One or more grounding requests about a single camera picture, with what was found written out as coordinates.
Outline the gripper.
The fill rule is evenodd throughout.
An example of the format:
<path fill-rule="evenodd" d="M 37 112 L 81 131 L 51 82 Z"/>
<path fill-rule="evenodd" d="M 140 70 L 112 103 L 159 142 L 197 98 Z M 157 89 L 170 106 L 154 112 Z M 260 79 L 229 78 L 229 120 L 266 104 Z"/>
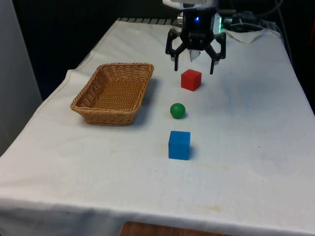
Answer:
<path fill-rule="evenodd" d="M 170 29 L 167 36 L 165 53 L 174 59 L 174 70 L 178 71 L 179 55 L 187 48 L 189 50 L 203 51 L 211 58 L 210 74 L 214 72 L 216 61 L 226 58 L 226 33 L 213 33 L 212 19 L 215 15 L 214 8 L 187 9 L 183 11 L 183 27 L 181 33 Z M 182 43 L 173 49 L 173 41 L 181 35 Z M 216 52 L 211 42 L 216 40 L 220 44 L 220 52 Z"/>

